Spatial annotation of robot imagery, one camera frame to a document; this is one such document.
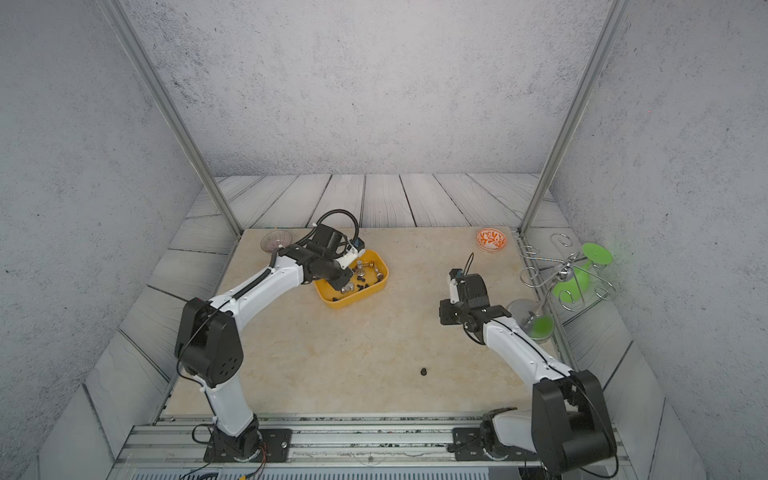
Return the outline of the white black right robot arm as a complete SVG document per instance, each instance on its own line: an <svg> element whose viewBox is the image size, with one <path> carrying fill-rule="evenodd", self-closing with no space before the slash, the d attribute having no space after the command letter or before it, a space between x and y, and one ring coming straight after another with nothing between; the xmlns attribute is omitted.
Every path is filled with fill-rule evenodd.
<svg viewBox="0 0 768 480"><path fill-rule="evenodd" d="M554 322L537 315L536 302L491 303L481 275L467 269L448 274L448 298L441 301L441 324L460 326L468 338L501 357L531 389L527 410L505 407L483 415L478 438L469 447L491 460L519 451L538 457L552 475L618 456L603 388L588 370L557 360L534 339L550 334Z"/></svg>

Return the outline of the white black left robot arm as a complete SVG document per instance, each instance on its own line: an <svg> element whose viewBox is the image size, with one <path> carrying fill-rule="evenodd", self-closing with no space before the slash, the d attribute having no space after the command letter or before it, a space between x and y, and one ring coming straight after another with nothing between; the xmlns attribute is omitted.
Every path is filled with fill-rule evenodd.
<svg viewBox="0 0 768 480"><path fill-rule="evenodd" d="M214 417L215 431L240 439L258 429L239 371L245 354L241 333L262 310L283 294L316 280L340 291L350 283L351 265L366 252L360 227L347 235L316 222L298 241L279 245L269 263L238 286L203 300L194 297L182 309L174 346L179 376L201 387Z"/></svg>

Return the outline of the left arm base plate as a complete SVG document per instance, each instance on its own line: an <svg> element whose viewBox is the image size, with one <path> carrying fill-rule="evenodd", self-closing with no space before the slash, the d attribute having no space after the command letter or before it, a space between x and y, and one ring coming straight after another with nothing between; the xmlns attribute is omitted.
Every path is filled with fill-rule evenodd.
<svg viewBox="0 0 768 480"><path fill-rule="evenodd" d="M292 434L291 429L248 429L233 437L215 427L203 460L206 463L285 463Z"/></svg>

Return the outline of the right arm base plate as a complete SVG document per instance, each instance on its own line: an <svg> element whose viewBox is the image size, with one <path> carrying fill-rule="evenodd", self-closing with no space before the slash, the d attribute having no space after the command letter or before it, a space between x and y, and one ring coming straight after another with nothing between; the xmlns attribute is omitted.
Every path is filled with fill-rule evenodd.
<svg viewBox="0 0 768 480"><path fill-rule="evenodd" d="M538 456L532 451L503 445L492 431L490 421L482 421L473 427L454 428L452 442L446 445L446 451L452 454L456 461L464 462L538 460Z"/></svg>

